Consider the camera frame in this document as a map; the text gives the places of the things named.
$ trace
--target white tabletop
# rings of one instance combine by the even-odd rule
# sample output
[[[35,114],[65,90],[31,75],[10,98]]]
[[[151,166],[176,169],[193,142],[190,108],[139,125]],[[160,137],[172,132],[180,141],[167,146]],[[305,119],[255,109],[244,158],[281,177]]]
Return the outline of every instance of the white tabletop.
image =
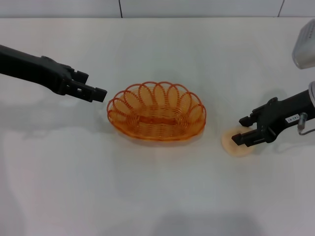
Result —
[[[309,236],[315,137],[296,127],[246,158],[220,135],[308,89],[291,52],[308,18],[0,19],[0,44],[90,75],[104,104],[0,76],[1,236]],[[134,83],[195,92],[208,117],[187,144],[131,142],[100,115]],[[315,123],[308,122],[307,128]]]

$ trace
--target oval basket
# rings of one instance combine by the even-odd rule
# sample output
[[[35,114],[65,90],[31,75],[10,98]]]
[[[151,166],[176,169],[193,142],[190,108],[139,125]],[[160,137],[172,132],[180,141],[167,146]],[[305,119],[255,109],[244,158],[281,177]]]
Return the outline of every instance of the oval basket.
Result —
[[[200,134],[206,109],[180,84],[145,82],[120,91],[107,105],[108,120],[124,134],[151,141],[182,141]]]

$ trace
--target label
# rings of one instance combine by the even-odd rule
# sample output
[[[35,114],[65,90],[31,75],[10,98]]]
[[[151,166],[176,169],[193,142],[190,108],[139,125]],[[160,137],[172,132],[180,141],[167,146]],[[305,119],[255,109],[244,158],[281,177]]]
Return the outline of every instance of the label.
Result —
[[[299,120],[299,118],[300,118],[300,115],[296,114],[296,115],[293,115],[291,117],[285,118],[285,120],[286,120],[286,122],[291,123],[291,122],[295,122],[295,121]]]

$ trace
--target wire basket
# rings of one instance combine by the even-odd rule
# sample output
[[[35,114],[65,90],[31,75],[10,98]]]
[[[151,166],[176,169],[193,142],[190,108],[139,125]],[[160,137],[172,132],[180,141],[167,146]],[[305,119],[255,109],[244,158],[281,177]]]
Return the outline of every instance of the wire basket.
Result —
[[[206,109],[180,84],[145,82],[117,93],[107,105],[108,120],[124,134],[150,141],[182,141],[200,134]]]

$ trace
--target round cookie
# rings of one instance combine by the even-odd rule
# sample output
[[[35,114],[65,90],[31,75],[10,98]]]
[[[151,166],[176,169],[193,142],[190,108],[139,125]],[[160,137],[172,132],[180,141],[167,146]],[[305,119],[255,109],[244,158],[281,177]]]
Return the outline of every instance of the round cookie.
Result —
[[[247,147],[245,144],[238,146],[232,136],[252,131],[251,128],[238,126],[225,131],[221,136],[221,143],[224,150],[231,156],[242,157],[251,154],[255,150],[255,146]]]

